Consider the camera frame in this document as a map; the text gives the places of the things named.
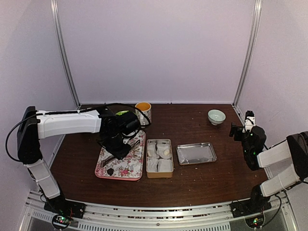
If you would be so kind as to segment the white swirl chocolate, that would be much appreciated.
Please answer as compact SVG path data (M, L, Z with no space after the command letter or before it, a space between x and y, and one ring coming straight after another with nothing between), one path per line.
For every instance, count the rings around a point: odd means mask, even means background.
M148 152L148 156L149 157L155 156L155 151L154 150L148 150L147 152Z

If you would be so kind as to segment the tan tin lid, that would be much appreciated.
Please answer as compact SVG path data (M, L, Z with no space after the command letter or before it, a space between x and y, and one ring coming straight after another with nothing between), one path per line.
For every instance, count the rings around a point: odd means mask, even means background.
M179 164L182 166L217 161L216 153L210 142L178 145L176 150Z

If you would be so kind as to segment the white heart chocolate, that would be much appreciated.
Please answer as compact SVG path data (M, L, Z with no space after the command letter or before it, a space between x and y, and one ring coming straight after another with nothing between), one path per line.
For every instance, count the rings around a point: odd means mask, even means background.
M170 153L169 149L164 150L164 155L169 155L169 153Z

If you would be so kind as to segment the metal tongs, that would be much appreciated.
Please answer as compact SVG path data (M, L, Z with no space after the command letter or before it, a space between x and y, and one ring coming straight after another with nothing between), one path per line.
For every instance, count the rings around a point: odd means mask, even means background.
M106 166L108 163L112 162L115 160L115 157L114 156L110 156L108 157L107 159L105 160L102 160L101 163L100 163L100 167L104 167Z

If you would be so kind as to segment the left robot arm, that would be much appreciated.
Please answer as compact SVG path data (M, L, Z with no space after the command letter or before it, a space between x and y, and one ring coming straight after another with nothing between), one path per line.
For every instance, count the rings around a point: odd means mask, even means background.
M38 111L30 106L17 128L18 161L33 175L51 207L64 214L69 202L43 159L39 141L57 135L97 133L98 144L121 160L131 150L124 139L137 131L140 123L134 112L115 114L107 106L58 112Z

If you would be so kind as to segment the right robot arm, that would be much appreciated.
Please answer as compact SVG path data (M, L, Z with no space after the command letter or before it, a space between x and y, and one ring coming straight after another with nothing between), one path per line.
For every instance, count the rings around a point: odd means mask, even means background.
M241 143L244 160L252 171L284 165L276 175L253 187L246 205L250 212L257 212L271 196L303 183L308 177L307 131L289 135L270 148L265 147L264 129L256 125L231 123L229 136Z

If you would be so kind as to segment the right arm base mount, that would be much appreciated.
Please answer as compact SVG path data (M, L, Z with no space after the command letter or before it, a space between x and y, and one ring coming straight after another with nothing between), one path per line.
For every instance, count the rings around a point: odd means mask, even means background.
M264 211L271 209L270 196L264 197L260 185L252 188L250 198L247 200L232 201L230 204L231 212L234 218L244 217L258 213L255 218L248 218L246 224L253 229L260 229L265 222Z

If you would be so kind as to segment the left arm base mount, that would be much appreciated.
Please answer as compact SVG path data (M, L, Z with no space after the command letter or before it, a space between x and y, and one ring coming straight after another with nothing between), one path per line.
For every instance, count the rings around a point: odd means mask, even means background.
M63 195L53 199L43 196L45 197L44 209L55 214L51 219L55 229L62 231L71 225L74 218L83 218L86 209L84 203L66 200Z

